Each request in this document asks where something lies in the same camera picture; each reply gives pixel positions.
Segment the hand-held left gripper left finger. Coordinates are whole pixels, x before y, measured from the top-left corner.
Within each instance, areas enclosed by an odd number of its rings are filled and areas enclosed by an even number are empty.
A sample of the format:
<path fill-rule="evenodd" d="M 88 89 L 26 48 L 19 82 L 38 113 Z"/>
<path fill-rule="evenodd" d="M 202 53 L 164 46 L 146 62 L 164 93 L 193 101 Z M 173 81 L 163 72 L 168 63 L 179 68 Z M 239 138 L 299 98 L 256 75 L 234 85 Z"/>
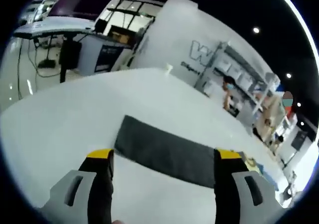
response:
<path fill-rule="evenodd" d="M 110 224 L 113 176 L 114 150 L 95 150 L 50 189 L 39 211 L 51 224 Z"/>

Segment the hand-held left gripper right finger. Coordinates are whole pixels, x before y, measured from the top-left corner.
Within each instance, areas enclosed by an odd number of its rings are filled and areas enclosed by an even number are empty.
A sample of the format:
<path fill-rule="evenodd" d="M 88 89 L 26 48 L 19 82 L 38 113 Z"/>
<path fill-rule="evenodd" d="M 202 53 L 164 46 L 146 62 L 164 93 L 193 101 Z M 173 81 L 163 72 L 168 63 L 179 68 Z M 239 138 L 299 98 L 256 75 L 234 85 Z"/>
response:
<path fill-rule="evenodd" d="M 238 152 L 214 151 L 216 224 L 274 224 L 285 209 L 275 186 L 262 174 L 248 170 Z"/>

